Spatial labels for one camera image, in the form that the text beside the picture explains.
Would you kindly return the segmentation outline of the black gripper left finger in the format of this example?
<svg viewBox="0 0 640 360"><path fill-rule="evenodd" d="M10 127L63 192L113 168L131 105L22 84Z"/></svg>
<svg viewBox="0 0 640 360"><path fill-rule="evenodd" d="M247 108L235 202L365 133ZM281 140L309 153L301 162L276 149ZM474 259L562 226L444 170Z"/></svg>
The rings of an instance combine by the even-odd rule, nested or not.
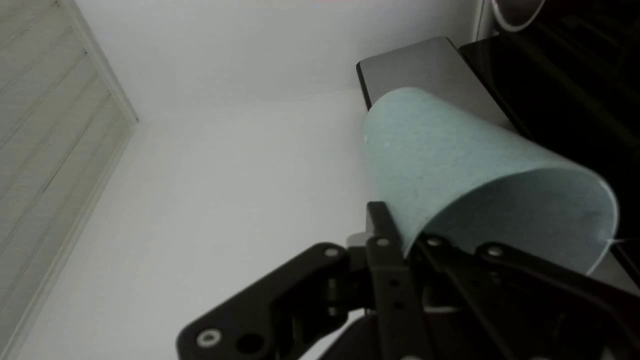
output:
<svg viewBox="0 0 640 360"><path fill-rule="evenodd" d="M396 224L384 202L370 202L365 239L373 309L384 360L430 360L430 334Z"/></svg>

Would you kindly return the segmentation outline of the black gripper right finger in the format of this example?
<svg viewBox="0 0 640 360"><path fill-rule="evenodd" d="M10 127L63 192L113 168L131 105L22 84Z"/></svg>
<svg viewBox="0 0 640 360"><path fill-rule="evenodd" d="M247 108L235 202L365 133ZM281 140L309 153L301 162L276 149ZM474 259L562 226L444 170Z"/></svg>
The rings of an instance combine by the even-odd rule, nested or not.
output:
<svg viewBox="0 0 640 360"><path fill-rule="evenodd" d="M498 360L640 360L640 297L499 241L471 254L419 233L418 273L444 283Z"/></svg>

